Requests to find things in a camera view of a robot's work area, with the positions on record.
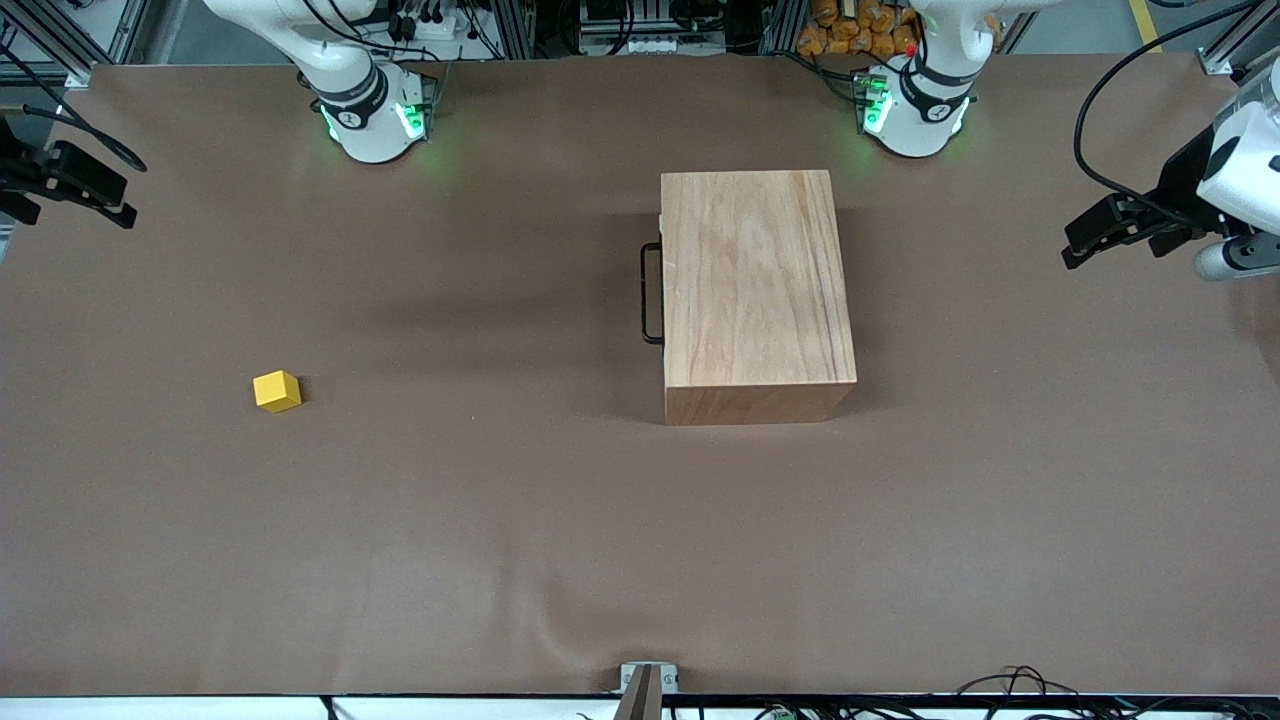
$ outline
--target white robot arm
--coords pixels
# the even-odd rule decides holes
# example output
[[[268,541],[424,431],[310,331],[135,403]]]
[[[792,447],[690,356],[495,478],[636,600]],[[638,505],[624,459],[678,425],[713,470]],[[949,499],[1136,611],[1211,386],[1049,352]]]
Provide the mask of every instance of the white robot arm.
[[[1247,82],[1213,124],[1175,152],[1138,202],[1111,193],[1066,225],[1069,269],[1146,240],[1156,258],[1208,233],[1196,273],[1208,281],[1280,272],[1280,60]]]
[[[426,137],[435,79],[389,61],[365,47],[334,44],[324,23],[374,12],[375,0],[205,0],[209,9],[275,45],[289,56],[320,97],[329,135],[361,163],[385,163]]]
[[[923,20],[920,49],[897,56],[878,76],[863,114],[863,129],[884,147],[908,158],[942,150],[959,132],[969,106],[969,88],[995,46],[986,17],[1029,13],[1061,0],[913,0]]]

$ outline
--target metal handle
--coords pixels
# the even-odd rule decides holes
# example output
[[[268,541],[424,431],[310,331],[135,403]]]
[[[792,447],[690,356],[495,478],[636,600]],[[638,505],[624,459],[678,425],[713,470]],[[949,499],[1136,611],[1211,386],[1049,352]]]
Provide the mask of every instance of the metal handle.
[[[649,288],[648,288],[648,278],[645,277],[645,265],[644,265],[645,256],[649,252],[658,252],[659,256],[660,256],[660,254],[662,254],[662,243],[660,242],[646,242],[640,249],[640,337],[643,337],[644,341],[648,342],[649,345],[662,345],[662,341],[663,341],[662,336],[649,334]],[[660,295],[658,296],[658,307],[659,307],[659,310],[662,309],[662,296]]]

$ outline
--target black cable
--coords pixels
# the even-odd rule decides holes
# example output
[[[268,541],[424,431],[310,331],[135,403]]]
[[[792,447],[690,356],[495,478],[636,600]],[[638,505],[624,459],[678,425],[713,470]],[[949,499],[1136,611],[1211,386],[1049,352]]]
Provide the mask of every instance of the black cable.
[[[856,698],[856,700],[854,700],[854,698],[846,698],[845,703],[849,705],[850,707],[854,707],[855,710],[864,710],[864,711],[868,711],[868,712],[879,712],[879,714],[883,714],[883,712],[887,711],[887,712],[897,714],[900,716],[905,716],[909,720],[928,720],[927,717],[922,716],[919,712],[911,710],[910,707],[908,707],[908,706],[905,706],[905,705],[902,705],[900,702],[895,702],[892,700],[867,698],[867,697],[864,697],[864,698]],[[895,720],[902,720],[902,717],[895,717]]]
[[[869,712],[879,717],[881,720],[902,720],[901,717],[891,715],[888,711],[881,710],[878,707],[852,707],[852,706],[850,707],[849,720],[856,719],[859,712]]]
[[[1089,108],[1093,106],[1093,101],[1097,99],[1098,94],[1102,92],[1102,88],[1106,87],[1106,85],[1108,82],[1111,82],[1111,78],[1116,77],[1116,74],[1119,74],[1120,70],[1123,70],[1124,68],[1126,68],[1129,65],[1129,63],[1133,63],[1139,56],[1142,56],[1142,55],[1147,54],[1148,51],[1151,51],[1152,47],[1156,47],[1157,45],[1162,45],[1165,42],[1169,42],[1170,40],[1181,37],[1181,36],[1184,36],[1188,32],[1192,32],[1194,29],[1199,29],[1199,28],[1202,28],[1204,26],[1216,23],[1217,20],[1221,20],[1224,18],[1229,18],[1229,17],[1236,14],[1236,13],[1243,13],[1245,10],[1252,10],[1253,8],[1257,8],[1258,5],[1261,5],[1262,3],[1266,3],[1266,1],[1267,0],[1248,0],[1245,3],[1240,3],[1238,5],[1231,5],[1230,8],[1226,8],[1226,9],[1219,10],[1216,13],[1211,13],[1208,15],[1204,15],[1203,18],[1201,18],[1198,20],[1189,22],[1189,23],[1184,24],[1183,27],[1180,27],[1178,29],[1169,31],[1165,35],[1161,35],[1160,37],[1152,40],[1151,42],[1144,44],[1142,47],[1134,50],[1133,53],[1129,53],[1128,55],[1125,55],[1124,58],[1121,58],[1119,63],[1116,63],[1115,65],[1112,65],[1111,69],[1107,70],[1102,76],[1101,79],[1098,79],[1097,85],[1093,86],[1093,90],[1091,90],[1089,94],[1084,97],[1084,102],[1080,105],[1080,111],[1075,117],[1075,135],[1074,135],[1074,137],[1071,140],[1071,150],[1075,154],[1075,164],[1080,167],[1080,170],[1083,170],[1084,174],[1088,176],[1089,179],[1092,179],[1093,182],[1096,182],[1096,183],[1098,183],[1098,184],[1101,184],[1103,187],[1107,187],[1107,188],[1110,188],[1110,190],[1112,190],[1115,192],[1126,195],[1130,199],[1133,199],[1135,202],[1139,202],[1139,204],[1147,206],[1151,210],[1156,210],[1157,213],[1160,213],[1161,215],[1165,215],[1170,220],[1174,220],[1174,222],[1176,222],[1179,224],[1183,224],[1183,225],[1192,225],[1193,223],[1187,217],[1184,217],[1181,213],[1176,213],[1174,210],[1170,210],[1169,208],[1165,208],[1164,205],[1161,205],[1161,204],[1151,200],[1146,195],[1143,195],[1143,193],[1140,193],[1140,192],[1138,192],[1138,191],[1135,191],[1135,190],[1133,190],[1130,187],[1120,184],[1119,182],[1116,182],[1116,181],[1114,181],[1114,179],[1103,176],[1102,173],[1094,170],[1089,165],[1089,163],[1084,159],[1084,152],[1080,149],[1080,146],[1082,146],[1082,138],[1084,136],[1084,118],[1088,115]]]
[[[320,705],[324,706],[325,720],[338,720],[338,708],[333,706],[333,696],[320,696]]]
[[[622,15],[618,18],[618,40],[609,49],[607,55],[617,55],[627,41],[631,40],[631,31],[636,27],[636,8],[631,0],[618,0],[622,3]]]
[[[698,23],[698,18],[694,17],[694,0],[684,0],[685,6],[689,8],[689,17],[681,17],[676,14],[677,3],[671,3],[671,22],[680,26],[685,32],[695,32],[694,24]],[[707,23],[698,24],[696,32],[714,32],[717,29],[724,28],[724,4],[721,3],[719,14],[709,19]]]
[[[347,35],[346,32],[342,32],[340,29],[333,27],[333,23],[330,23],[329,20],[324,19],[324,15],[321,15],[320,12],[316,10],[316,6],[311,4],[311,0],[302,0],[302,4],[307,6],[307,10],[311,12],[311,15],[316,20],[319,20],[320,24],[323,24],[329,32],[337,35],[338,37],[340,37],[343,40],[349,40],[351,42],[355,42],[357,45],[364,45],[365,47],[374,47],[376,50],[383,50],[385,53],[390,53],[393,56],[394,56],[396,53],[412,51],[412,53],[421,53],[424,60],[428,56],[430,56],[436,63],[440,61],[440,58],[435,53],[431,53],[430,50],[428,50],[425,47],[413,47],[412,50],[406,50],[406,49],[402,49],[402,47],[396,47],[394,45],[383,45],[381,42],[372,42],[372,41],[365,40],[364,37],[360,37],[360,36],[356,36],[356,35]],[[348,26],[351,24],[349,20],[347,20],[346,17],[340,12],[338,12],[338,17],[342,18],[343,22],[347,22]]]
[[[877,65],[883,67],[884,69],[887,69],[888,72],[891,72],[891,73],[893,73],[896,76],[902,74],[902,70],[895,68],[893,65],[890,65],[888,60],[886,60],[884,58],[881,58],[879,55],[877,55],[877,54],[874,54],[874,53],[872,53],[869,50],[859,50],[858,54],[859,55],[867,55],[872,60],[876,60]]]
[[[480,27],[480,15],[476,13],[476,9],[471,4],[471,0],[462,0],[460,3],[460,6],[463,8],[462,14],[467,17],[467,22],[471,23],[471,27],[476,31],[476,35],[480,36],[480,44],[484,45],[485,50],[489,51],[489,55],[492,55],[494,60],[502,60],[502,53],[498,51],[498,46],[494,45],[492,40],[489,40],[489,33],[486,33],[484,28]]]
[[[570,55],[581,55],[582,51],[579,50],[577,42],[572,41],[568,36],[568,28],[572,24],[568,12],[572,5],[573,0],[561,0],[559,13],[556,17],[556,31],[561,37],[561,42],[564,44],[564,50],[567,50]]]
[[[845,102],[851,102],[858,106],[868,104],[867,100],[863,100],[861,97],[854,97],[852,95],[841,91],[840,87],[833,83],[833,81],[842,81],[851,85],[854,82],[854,76],[850,73],[837,73],[835,70],[828,70],[827,68],[819,65],[817,61],[805,60],[803,56],[790,50],[774,50],[772,53],[768,53],[768,55],[777,55],[778,58],[786,58],[792,63],[797,63],[801,68],[809,70],[810,73],[814,73],[822,79],[822,83],[827,86],[827,90],[829,90],[832,95],[840,97]]]
[[[819,77],[831,78],[831,79],[850,79],[849,74],[846,74],[846,73],[837,73],[836,70],[828,70],[827,68],[823,68],[822,65],[819,65],[817,63],[817,60],[814,60],[814,61],[805,60],[804,56],[801,56],[797,53],[792,53],[791,50],[773,50],[773,51],[768,53],[767,55],[777,55],[778,58],[786,58],[786,59],[791,60],[792,63],[799,63],[801,68],[809,70],[810,73],[817,73]]]
[[[980,683],[987,683],[987,682],[991,682],[991,680],[1010,680],[1009,687],[1010,687],[1010,689],[1012,689],[1012,684],[1016,683],[1019,678],[1030,678],[1030,679],[1036,680],[1037,685],[1041,687],[1041,694],[1046,694],[1047,693],[1047,688],[1057,688],[1060,691],[1069,692],[1071,694],[1080,694],[1079,691],[1076,691],[1074,688],[1070,688],[1068,685],[1064,685],[1062,683],[1055,683],[1052,680],[1046,680],[1044,676],[1041,675],[1039,670],[1036,670],[1034,667],[1032,667],[1029,665],[1019,665],[1018,667],[1015,667],[1010,673],[997,673],[995,675],[986,675],[986,676],[978,678],[977,680],[969,680],[968,683],[965,683],[965,684],[960,685],[959,688],[956,688],[952,694],[964,694],[964,693],[969,692],[969,689],[973,688],[974,685],[980,684]]]
[[[88,135],[92,135],[95,140],[101,142],[102,147],[106,147],[108,150],[111,151],[113,155],[123,160],[125,165],[133,168],[140,173],[147,172],[147,164],[142,161],[142,158],[138,158],[137,152],[129,150],[128,145],[124,145],[119,140],[115,140],[114,137],[93,127],[93,124],[86,120],[84,115],[77,113],[76,108],[72,108],[70,104],[67,102],[67,100],[59,97],[58,92],[55,92],[54,88],[49,87],[49,83],[40,79],[40,76],[37,76],[36,72],[31,69],[31,65],[24,63],[22,58],[14,55],[13,50],[9,50],[4,45],[0,45],[0,53],[3,53],[4,56],[9,59],[10,63],[17,65],[18,69],[22,70],[24,76],[27,76],[28,78],[32,79],[32,82],[40,86],[40,88],[45,91],[45,95],[51,97],[54,102],[61,105],[63,110],[67,111],[67,115],[59,115],[58,113],[50,113],[49,110],[44,110],[41,108],[32,108],[31,105],[23,105],[22,106],[23,114],[32,115],[36,118],[45,118],[49,120],[54,120],[55,123],[63,123],[70,126],[82,132],[87,132]]]
[[[356,28],[356,26],[351,24],[351,19],[348,19],[347,15],[343,14],[342,8],[338,6],[337,0],[329,0],[329,6],[333,8],[333,12],[338,14],[338,19],[340,19],[347,26],[347,29],[356,33],[361,40],[365,40],[364,33],[361,33],[360,29]]]

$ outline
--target wood grain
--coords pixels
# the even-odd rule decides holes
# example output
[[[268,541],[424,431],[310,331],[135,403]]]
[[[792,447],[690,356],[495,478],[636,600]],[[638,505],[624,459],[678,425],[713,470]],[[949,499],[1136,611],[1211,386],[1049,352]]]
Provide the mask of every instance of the wood grain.
[[[827,170],[662,177],[667,423],[818,421],[858,379]]]

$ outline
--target yellow block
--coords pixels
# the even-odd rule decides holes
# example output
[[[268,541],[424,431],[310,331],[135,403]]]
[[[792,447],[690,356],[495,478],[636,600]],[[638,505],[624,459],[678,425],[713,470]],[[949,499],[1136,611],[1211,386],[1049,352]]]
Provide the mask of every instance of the yellow block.
[[[276,370],[260,378],[253,378],[253,400],[268,413],[283,413],[302,405],[302,389],[298,378]]]

